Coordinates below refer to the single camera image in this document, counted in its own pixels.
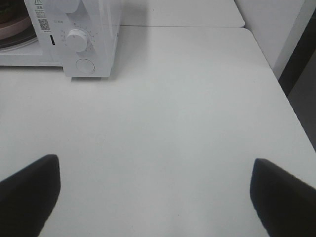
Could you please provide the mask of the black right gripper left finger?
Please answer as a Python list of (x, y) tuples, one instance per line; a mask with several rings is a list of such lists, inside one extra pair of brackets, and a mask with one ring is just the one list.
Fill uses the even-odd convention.
[(57, 155), (45, 155), (0, 182), (0, 235), (38, 237), (61, 190)]

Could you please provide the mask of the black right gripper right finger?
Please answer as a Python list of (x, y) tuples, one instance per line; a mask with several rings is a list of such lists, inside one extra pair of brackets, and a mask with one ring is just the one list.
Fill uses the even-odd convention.
[(271, 237), (316, 235), (316, 190), (263, 158), (253, 165), (250, 198)]

